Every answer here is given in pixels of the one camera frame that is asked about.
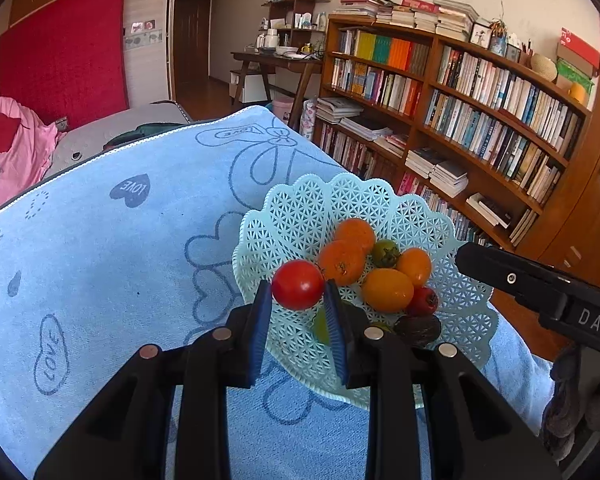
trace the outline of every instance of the cherry tomato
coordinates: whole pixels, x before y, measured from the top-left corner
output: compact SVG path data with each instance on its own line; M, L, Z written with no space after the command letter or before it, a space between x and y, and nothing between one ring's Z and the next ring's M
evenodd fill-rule
M431 316L438 309L438 295L428 286L413 291L413 299L406 311L409 316Z
M322 297L324 278L320 269L306 260L291 260L280 266L271 280L271 293L289 310L306 310Z

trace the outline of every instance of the red box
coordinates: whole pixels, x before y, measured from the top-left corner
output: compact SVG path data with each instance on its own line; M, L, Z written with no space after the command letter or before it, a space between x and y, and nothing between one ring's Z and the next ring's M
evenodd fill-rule
M600 70L600 53L589 43L573 34L570 30L567 30L566 28L562 29L560 44L569 50L573 50L582 59L590 62L596 71Z
M425 12L438 12L440 6L422 0L402 0L403 7L411 7L411 9L424 10Z

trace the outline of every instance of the metal screw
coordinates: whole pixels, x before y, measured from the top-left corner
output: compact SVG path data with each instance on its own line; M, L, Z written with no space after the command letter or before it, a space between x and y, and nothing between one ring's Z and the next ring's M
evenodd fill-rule
M231 337L231 330L225 326L216 328L211 334L216 341L226 341Z
M458 349L451 343L442 343L442 345L438 347L438 352L440 352L444 357L456 357Z
M382 336L384 336L384 330L378 328L377 326L369 326L365 328L365 337L367 339L377 341L378 339L382 339Z
M158 347L156 345L144 345L140 348L139 353L142 359L153 359L158 355Z

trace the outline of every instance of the plastic fruit basket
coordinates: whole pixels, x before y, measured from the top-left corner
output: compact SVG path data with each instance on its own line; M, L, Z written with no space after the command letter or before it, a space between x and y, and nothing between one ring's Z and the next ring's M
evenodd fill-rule
M260 280L271 280L284 262L295 258L314 262L320 248L332 240L336 225L352 217L365 219L377 239L389 238L401 251L415 246L429 253L433 271L427 286L438 294L436 315L442 322L442 334L432 346L451 342L482 367L491 355L489 341L498 324L497 313L488 306L493 289L458 271L454 257L464 242L454 238L451 220L432 212L419 196L396 196L384 180L363 181L341 173L324 182L308 174L292 186L280 184L269 190L262 210L244 216L234 251L234 275L244 301L253 301ZM341 287L340 295L364 308L370 320L391 326L400 314L380 314L362 301L360 283L371 269L368 259L360 281ZM333 367L330 348L313 335L314 316L321 304L291 311L274 302L267 350L312 390L368 409L368 388L344 388ZM421 406L419 389L414 394Z

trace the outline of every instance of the pink cloth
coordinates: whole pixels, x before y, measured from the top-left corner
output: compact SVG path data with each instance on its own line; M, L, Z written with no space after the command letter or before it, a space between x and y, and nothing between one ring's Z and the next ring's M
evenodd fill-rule
M22 120L11 149L0 153L1 206L42 179L64 134L55 124L45 126L32 110L10 97L0 97L0 113Z

